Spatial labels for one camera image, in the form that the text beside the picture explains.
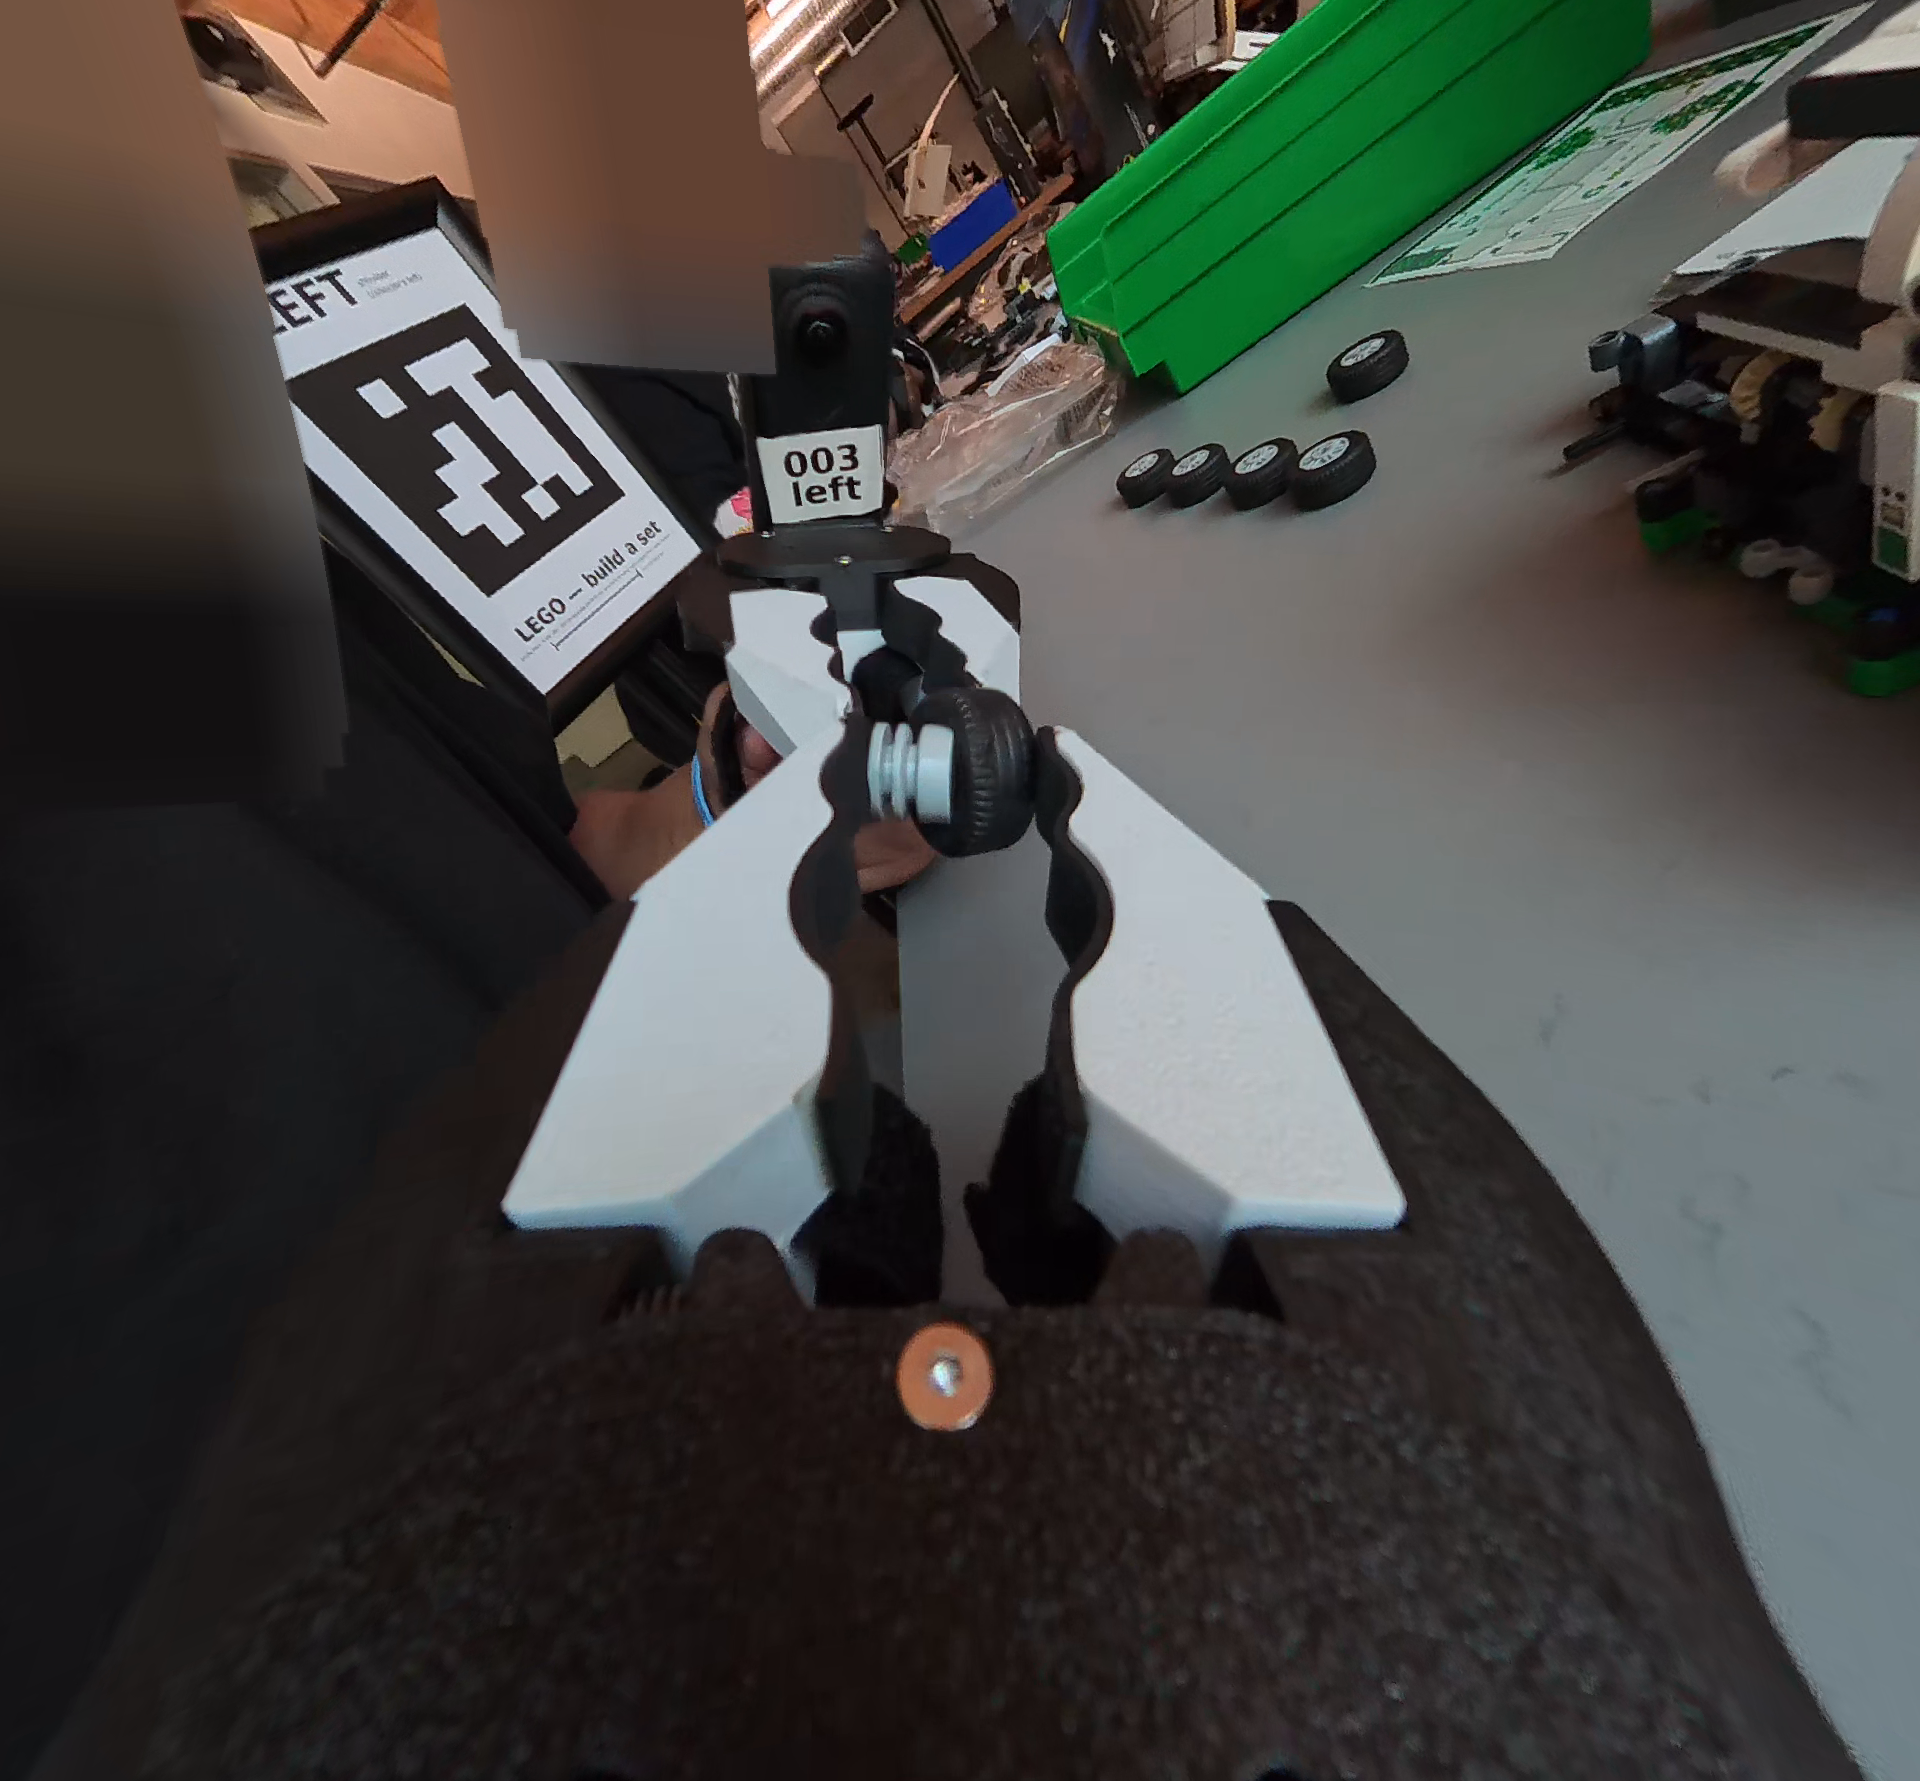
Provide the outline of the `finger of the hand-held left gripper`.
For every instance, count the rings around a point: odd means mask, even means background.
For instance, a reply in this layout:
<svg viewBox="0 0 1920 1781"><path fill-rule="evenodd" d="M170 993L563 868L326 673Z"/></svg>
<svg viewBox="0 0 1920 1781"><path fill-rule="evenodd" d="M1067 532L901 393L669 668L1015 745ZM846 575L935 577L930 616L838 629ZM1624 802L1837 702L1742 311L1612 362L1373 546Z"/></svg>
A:
<svg viewBox="0 0 1920 1781"><path fill-rule="evenodd" d="M897 579L897 654L912 664L899 704L913 730L946 689L992 689L1024 704L1021 629L974 573Z"/></svg>
<svg viewBox="0 0 1920 1781"><path fill-rule="evenodd" d="M733 704L778 759L819 738L837 741L851 709L830 600L760 588L730 596Z"/></svg>

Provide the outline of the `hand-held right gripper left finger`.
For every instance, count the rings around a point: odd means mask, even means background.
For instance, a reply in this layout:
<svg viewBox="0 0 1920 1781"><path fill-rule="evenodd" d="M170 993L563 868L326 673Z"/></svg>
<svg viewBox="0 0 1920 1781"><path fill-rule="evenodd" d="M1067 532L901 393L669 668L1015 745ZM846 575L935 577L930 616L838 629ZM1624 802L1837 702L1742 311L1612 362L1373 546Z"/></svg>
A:
<svg viewBox="0 0 1920 1781"><path fill-rule="evenodd" d="M503 1198L521 1232L808 1236L860 1184L872 1089L830 959L860 907L871 729L831 729L649 879Z"/></svg>

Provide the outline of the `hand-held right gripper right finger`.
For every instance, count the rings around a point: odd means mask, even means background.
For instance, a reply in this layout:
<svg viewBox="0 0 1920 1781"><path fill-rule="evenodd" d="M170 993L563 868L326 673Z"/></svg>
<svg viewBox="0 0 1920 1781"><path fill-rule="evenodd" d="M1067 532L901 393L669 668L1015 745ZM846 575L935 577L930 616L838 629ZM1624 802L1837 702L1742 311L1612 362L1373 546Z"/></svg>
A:
<svg viewBox="0 0 1920 1781"><path fill-rule="evenodd" d="M1047 1191L1110 1232L1387 1232L1406 1195L1264 888L1090 738L1046 729L1067 973Z"/></svg>

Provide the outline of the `black lego wheel grey hub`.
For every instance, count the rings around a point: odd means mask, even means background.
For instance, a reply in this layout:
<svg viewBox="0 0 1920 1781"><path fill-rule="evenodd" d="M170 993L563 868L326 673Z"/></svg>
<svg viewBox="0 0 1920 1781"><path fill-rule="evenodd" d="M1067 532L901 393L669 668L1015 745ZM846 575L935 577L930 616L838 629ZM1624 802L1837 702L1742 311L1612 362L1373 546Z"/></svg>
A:
<svg viewBox="0 0 1920 1781"><path fill-rule="evenodd" d="M1008 693L930 691L903 721L872 729L872 818L915 825L947 859L1003 854L1033 823L1035 761L1033 723Z"/></svg>

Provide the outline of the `white lego truck model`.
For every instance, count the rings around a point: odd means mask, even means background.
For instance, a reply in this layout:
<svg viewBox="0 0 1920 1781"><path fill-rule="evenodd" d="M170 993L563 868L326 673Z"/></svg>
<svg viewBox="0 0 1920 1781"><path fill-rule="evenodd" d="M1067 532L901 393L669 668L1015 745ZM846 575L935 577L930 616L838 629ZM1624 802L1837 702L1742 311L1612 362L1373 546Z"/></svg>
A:
<svg viewBox="0 0 1920 1781"><path fill-rule="evenodd" d="M1589 346L1612 386L1569 464L1664 452L1640 539L1782 588L1848 638L1846 682L1919 680L1919 5L1803 73L1717 182L1771 205Z"/></svg>

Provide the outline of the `person's left forearm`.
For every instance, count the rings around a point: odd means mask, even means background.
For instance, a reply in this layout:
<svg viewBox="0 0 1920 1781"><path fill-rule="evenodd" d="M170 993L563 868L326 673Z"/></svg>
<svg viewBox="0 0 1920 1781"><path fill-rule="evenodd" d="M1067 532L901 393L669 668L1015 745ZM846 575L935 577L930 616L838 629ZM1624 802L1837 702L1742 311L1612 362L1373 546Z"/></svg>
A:
<svg viewBox="0 0 1920 1781"><path fill-rule="evenodd" d="M692 766L647 788L585 789L574 807L571 847L615 900L631 900L708 829Z"/></svg>

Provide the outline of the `person's left hand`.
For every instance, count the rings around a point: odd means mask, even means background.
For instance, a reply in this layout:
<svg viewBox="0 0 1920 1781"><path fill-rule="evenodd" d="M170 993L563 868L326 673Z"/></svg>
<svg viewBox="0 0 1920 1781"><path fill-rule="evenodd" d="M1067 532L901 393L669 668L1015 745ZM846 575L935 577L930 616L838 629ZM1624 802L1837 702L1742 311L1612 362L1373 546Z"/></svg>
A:
<svg viewBox="0 0 1920 1781"><path fill-rule="evenodd" d="M696 747L696 754L706 754L730 807L783 764L783 754L740 713L726 682L708 695ZM856 875L867 897L892 893L924 879L938 859L937 847L908 822L871 822L855 839Z"/></svg>

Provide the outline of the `clear plastic bag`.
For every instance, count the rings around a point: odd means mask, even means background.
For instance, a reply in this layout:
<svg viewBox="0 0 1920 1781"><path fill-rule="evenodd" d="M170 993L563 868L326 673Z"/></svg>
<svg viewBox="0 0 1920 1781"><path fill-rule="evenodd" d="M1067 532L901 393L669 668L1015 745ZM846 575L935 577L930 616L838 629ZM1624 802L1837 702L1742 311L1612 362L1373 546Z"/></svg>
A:
<svg viewBox="0 0 1920 1781"><path fill-rule="evenodd" d="M1051 336L1024 348L890 450L896 520L953 538L1103 441L1126 389L1128 377L1092 345Z"/></svg>

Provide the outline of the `blue box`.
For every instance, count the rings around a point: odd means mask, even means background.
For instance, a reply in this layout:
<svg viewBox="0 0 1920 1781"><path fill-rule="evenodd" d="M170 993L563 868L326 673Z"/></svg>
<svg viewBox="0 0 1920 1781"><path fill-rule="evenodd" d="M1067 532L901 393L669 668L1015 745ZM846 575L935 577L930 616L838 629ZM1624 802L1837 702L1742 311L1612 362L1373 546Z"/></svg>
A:
<svg viewBox="0 0 1920 1781"><path fill-rule="evenodd" d="M928 232L928 255L940 271L955 271L980 252L999 232L1005 232L1022 211L1019 195L1006 180L996 180L969 193L956 207Z"/></svg>

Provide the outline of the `black pole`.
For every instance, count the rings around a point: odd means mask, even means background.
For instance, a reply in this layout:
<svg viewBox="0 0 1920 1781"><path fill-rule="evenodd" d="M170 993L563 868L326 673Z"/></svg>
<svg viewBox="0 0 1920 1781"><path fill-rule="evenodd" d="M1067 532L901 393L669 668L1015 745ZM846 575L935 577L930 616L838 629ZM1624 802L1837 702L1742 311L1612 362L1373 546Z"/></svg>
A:
<svg viewBox="0 0 1920 1781"><path fill-rule="evenodd" d="M933 27L933 34L944 48L946 59L969 94L978 128L983 141L992 146L1003 180L1006 180L1024 209L1031 207L1044 189L1044 182L1033 159L1033 150L1022 130L1015 125L1005 96L999 87L990 87L981 82L976 62L956 39L947 14L940 5L940 0L919 0L919 3Z"/></svg>

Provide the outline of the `black framed marker sign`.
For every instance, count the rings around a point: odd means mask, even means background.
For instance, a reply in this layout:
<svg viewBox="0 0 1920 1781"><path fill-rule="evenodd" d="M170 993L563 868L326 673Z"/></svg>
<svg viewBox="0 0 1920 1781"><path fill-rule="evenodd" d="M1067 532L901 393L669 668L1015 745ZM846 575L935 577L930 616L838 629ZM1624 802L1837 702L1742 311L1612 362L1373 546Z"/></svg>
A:
<svg viewBox="0 0 1920 1781"><path fill-rule="evenodd" d="M580 368L524 355L438 180L253 230L324 538L554 729L715 545Z"/></svg>

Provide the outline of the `green plastic bin stack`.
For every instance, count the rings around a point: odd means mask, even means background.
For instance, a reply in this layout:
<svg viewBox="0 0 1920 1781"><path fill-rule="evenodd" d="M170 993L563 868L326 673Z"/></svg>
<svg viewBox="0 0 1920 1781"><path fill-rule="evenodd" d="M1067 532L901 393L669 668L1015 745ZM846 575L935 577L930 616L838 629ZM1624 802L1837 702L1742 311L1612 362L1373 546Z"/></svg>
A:
<svg viewBox="0 0 1920 1781"><path fill-rule="evenodd" d="M1322 0L1049 232L1072 329L1185 393L1548 136L1651 0Z"/></svg>

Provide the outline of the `green printed sheet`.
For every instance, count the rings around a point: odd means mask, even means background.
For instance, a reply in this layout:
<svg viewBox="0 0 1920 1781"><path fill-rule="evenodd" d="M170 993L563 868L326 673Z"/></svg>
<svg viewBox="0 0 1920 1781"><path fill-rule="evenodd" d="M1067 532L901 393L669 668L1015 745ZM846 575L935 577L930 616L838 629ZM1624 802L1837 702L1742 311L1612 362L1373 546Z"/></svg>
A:
<svg viewBox="0 0 1920 1781"><path fill-rule="evenodd" d="M1374 287L1548 261L1701 136L1871 14L1860 3L1639 73L1389 261Z"/></svg>

